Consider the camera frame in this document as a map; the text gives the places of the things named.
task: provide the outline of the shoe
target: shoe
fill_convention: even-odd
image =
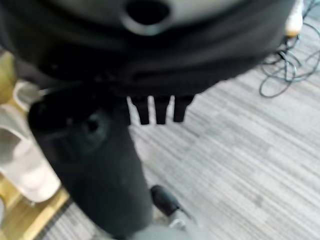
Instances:
[[[296,0],[291,13],[286,21],[285,35],[289,38],[296,37],[301,32],[304,24],[304,0]]]
[[[28,200],[50,199],[61,183],[38,147],[24,116],[0,105],[0,173]]]
[[[31,82],[18,80],[13,89],[13,99],[25,112],[29,112],[33,103],[41,99],[39,89]]]

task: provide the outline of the black plastic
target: black plastic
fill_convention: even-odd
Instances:
[[[142,125],[149,124],[149,105],[148,97],[132,97],[132,103],[135,105]]]
[[[173,120],[182,123],[185,120],[187,107],[192,103],[195,96],[176,96],[174,98],[174,114]]]
[[[170,102],[170,96],[155,96],[154,107],[156,123],[159,125],[166,124],[167,108]]]
[[[153,214],[128,120],[122,107],[82,104],[56,97],[36,103],[28,116],[30,128],[84,213],[110,235],[129,236],[147,227]]]

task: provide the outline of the hole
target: hole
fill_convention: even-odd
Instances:
[[[141,25],[155,25],[161,23],[170,14],[169,7],[160,1],[137,0],[126,6],[130,18]]]
[[[96,120],[89,120],[86,123],[86,126],[90,133],[94,133],[95,131],[97,131],[99,124]]]

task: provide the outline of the floor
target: floor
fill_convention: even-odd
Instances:
[[[320,27],[319,13],[307,21]],[[305,27],[297,56],[318,49]],[[264,78],[256,68],[217,84],[183,124],[135,124],[137,151],[149,183],[175,192],[209,239],[319,240],[320,73],[273,99],[258,94]],[[102,237],[70,201],[37,238],[55,239]]]

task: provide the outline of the cable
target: cable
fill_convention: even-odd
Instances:
[[[319,43],[320,43],[320,30],[315,26],[309,23],[306,23],[304,21],[305,18],[309,15],[310,11],[318,5],[320,5],[319,0],[313,0],[309,4],[308,8],[303,14],[303,25],[311,28],[318,35]],[[298,35],[295,38],[285,39],[284,44],[273,55],[271,55],[271,57],[273,57],[274,60],[269,61],[268,59],[266,59],[261,64],[261,70],[266,75],[266,78],[262,81],[259,87],[259,94],[262,97],[268,98],[268,99],[278,97],[281,94],[283,94],[285,91],[287,91],[292,83],[305,81],[308,79],[308,77],[310,77],[311,75],[319,71],[318,67],[320,65],[320,49],[310,54],[304,60],[303,63],[294,55],[294,53],[291,52],[291,50],[295,49],[295,47],[300,41],[301,41],[300,35]],[[309,61],[314,58],[316,58],[316,62],[312,66],[311,70],[303,74],[298,74],[299,69],[309,66],[310,65]],[[272,72],[269,72],[267,70],[268,66],[273,68],[275,67],[279,67],[279,68]],[[263,91],[264,87],[266,83],[271,79],[283,82],[285,84],[284,89],[282,89],[280,92],[277,92],[275,94],[265,94]]]

